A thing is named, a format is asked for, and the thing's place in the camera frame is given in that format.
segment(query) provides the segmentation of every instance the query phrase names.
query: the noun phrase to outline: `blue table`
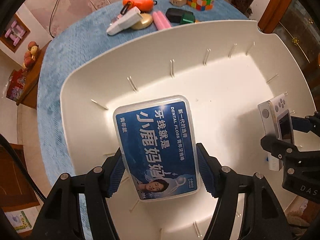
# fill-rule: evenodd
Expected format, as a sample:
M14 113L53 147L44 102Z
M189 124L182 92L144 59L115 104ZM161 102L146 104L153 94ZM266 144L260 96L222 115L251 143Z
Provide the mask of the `blue table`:
M156 1L158 4L154 10L165 13L168 8L174 7L169 0ZM128 29L115 36L108 36L106 29L122 7L121 1L116 2L74 23L49 44L45 53L38 84L37 115L41 154L51 185L61 173L75 175L63 134L60 111L60 90L65 79L72 71L101 53L157 30L152 24L144 30ZM187 5L182 9L192 11L199 21L247 19L224 0L215 0L214 8L209 11L200 12ZM80 201L83 217L85 202L84 199ZM86 218L83 224L86 239L92 238Z

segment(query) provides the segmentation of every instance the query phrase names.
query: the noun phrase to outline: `floor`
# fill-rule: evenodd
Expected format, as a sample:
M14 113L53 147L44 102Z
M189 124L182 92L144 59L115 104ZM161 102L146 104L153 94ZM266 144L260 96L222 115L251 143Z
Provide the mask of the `floor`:
M37 111L35 109L24 105L18 106L17 134L18 144L23 145L28 172L41 192L47 197L51 190L51 186L42 161Z

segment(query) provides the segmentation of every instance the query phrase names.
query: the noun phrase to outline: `table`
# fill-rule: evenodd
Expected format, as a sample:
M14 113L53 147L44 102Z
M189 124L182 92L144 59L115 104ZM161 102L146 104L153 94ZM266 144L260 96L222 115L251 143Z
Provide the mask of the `table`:
M40 55L36 60L35 65L32 67L31 71L26 76L26 84L24 86L23 92L17 101L17 106L23 104L31 108L37 108L37 93L38 93L38 81L40 70L42 66L42 61L44 54L47 50L49 42L41 49Z
M157 1L154 10L165 13L168 8L174 7L169 0ZM122 7L122 2L119 1L93 12L67 28L47 48L39 78L37 114L41 154L51 185L61 173L75 175L64 138L60 111L60 91L65 79L72 71L101 53L157 30L152 24L143 30L128 29L115 36L108 36L106 29ZM196 11L187 5L182 9L193 11L196 19L200 21L247 19L224 0L215 0L214 9L209 11ZM143 56L143 48L138 48L137 52L141 52ZM82 198L80 207L83 223L88 225L88 219L85 218L85 201ZM90 235L88 227L84 227L84 232Z

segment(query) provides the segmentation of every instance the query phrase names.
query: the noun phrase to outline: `gray round button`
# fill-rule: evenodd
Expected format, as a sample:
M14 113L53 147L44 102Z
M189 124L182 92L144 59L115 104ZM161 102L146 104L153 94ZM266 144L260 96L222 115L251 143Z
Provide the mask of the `gray round button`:
M269 111L268 111L267 109L263 109L263 110L262 110L262 116L263 116L264 118L268 118L268 117L269 117Z

